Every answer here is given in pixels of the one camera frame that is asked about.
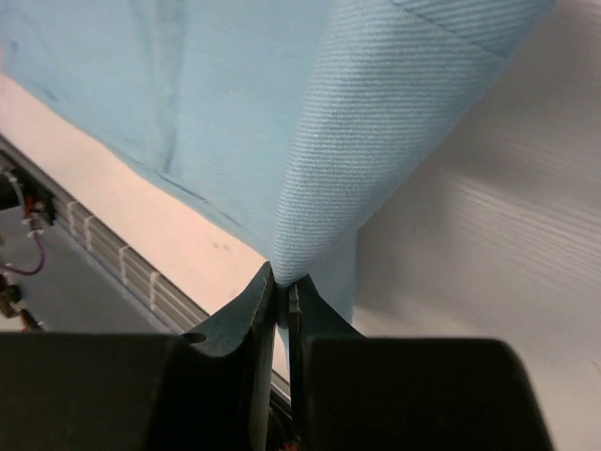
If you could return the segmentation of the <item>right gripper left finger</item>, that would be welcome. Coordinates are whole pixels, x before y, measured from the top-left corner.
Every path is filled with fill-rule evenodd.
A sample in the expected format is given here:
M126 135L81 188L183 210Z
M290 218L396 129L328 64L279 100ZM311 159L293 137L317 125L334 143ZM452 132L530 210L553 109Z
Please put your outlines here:
M215 314L181 335L199 354L192 420L207 450L264 450L270 411L275 301L271 266Z

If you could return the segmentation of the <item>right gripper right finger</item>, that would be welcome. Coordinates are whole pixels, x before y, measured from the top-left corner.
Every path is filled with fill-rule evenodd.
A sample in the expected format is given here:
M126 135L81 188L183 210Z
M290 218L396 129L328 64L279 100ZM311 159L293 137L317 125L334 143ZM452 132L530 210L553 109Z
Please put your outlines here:
M301 450L358 450L365 337L329 306L308 276L286 294L294 433Z

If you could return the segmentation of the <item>light blue trousers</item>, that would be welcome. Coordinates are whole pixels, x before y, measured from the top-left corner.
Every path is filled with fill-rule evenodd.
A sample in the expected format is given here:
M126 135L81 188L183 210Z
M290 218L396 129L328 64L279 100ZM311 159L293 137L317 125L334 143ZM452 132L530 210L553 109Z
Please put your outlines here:
M5 1L2 70L344 318L359 228L550 1Z

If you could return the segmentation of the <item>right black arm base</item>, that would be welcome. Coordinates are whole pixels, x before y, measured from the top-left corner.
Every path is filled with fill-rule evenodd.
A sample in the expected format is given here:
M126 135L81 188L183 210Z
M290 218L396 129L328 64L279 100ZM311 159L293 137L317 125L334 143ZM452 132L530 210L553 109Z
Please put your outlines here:
M14 281L15 276L33 277L46 266L47 253L42 243L42 215L47 212L46 202L38 194L26 194L25 182L21 182L15 169L2 169L8 187L1 189L1 211L18 208L22 214L22 224L27 228L26 237L38 252L38 262L32 269L15 267L1 257L1 316L5 319L18 319L23 332L41 332L44 325L31 313L23 302L22 287Z

